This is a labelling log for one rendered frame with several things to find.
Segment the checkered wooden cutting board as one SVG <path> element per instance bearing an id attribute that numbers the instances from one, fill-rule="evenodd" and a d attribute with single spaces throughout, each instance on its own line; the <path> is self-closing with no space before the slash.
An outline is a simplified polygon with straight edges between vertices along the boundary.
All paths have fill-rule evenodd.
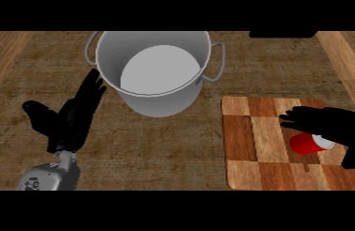
<path id="1" fill-rule="evenodd" d="M 299 133 L 278 116 L 323 100 L 225 96 L 221 101 L 228 185 L 247 191 L 355 191 L 355 170 L 342 168 L 345 147 L 301 155 L 290 147 Z"/>

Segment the grey metal pot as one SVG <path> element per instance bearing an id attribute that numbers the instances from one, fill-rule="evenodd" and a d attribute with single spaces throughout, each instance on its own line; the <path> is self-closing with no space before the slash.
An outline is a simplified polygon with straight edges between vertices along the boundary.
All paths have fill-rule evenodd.
<path id="1" fill-rule="evenodd" d="M 144 116 L 179 114 L 194 103 L 206 81 L 213 43 L 206 31 L 98 31 L 86 59 L 128 106 Z"/>

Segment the red can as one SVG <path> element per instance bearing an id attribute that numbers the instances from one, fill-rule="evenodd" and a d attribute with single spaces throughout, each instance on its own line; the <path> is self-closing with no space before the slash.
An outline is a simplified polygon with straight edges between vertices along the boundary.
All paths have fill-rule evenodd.
<path id="1" fill-rule="evenodd" d="M 317 134 L 304 132 L 290 138 L 290 147 L 298 154 L 306 155 L 332 149 L 335 142 Z"/>

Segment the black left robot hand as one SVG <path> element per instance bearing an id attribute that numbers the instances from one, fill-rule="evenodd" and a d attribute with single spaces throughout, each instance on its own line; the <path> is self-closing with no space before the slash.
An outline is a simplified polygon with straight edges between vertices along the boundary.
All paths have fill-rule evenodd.
<path id="1" fill-rule="evenodd" d="M 33 129 L 49 138 L 51 153 L 62 150 L 77 152 L 85 145 L 93 114 L 107 89 L 99 75 L 99 71 L 92 69 L 76 96 L 65 101 L 58 113 L 36 100 L 27 100 L 22 104 Z"/>

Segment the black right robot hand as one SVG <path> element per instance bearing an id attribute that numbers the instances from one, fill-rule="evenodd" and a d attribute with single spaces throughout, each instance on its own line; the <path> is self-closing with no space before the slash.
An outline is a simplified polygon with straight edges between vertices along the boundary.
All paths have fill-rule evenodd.
<path id="1" fill-rule="evenodd" d="M 284 115 L 280 126 L 311 134 L 348 147 L 343 169 L 355 169 L 355 111 L 335 107 L 295 106 Z"/>

